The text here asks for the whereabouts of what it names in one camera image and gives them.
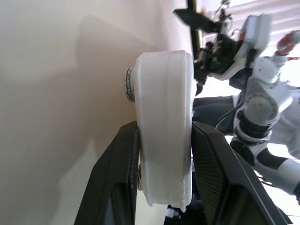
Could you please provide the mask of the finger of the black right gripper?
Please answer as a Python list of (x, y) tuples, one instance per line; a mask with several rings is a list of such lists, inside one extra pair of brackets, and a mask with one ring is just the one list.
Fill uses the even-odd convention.
[(192, 9), (175, 9), (174, 13), (188, 25), (191, 30), (216, 33), (216, 24), (206, 16), (197, 13)]
[(206, 80), (207, 80), (207, 76), (206, 75), (197, 75), (197, 76), (194, 76), (194, 79), (196, 80), (196, 94), (195, 94), (195, 96), (197, 96), (202, 92), (203, 86), (205, 85)]

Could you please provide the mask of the person's bare hand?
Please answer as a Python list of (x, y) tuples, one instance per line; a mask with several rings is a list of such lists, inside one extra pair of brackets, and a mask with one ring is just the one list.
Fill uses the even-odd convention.
[(300, 42), (300, 31), (292, 31), (286, 34), (277, 44), (277, 55), (288, 55), (289, 52)]

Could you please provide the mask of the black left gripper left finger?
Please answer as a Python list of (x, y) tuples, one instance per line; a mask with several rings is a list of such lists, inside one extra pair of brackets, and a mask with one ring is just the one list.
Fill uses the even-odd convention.
[(119, 129), (95, 163), (74, 224), (135, 224), (138, 168), (139, 133), (132, 121)]

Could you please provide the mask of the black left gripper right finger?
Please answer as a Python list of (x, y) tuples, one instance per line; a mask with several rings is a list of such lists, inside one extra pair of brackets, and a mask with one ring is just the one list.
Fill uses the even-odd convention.
[(195, 179), (209, 225), (288, 225), (251, 166), (215, 128), (194, 121)]

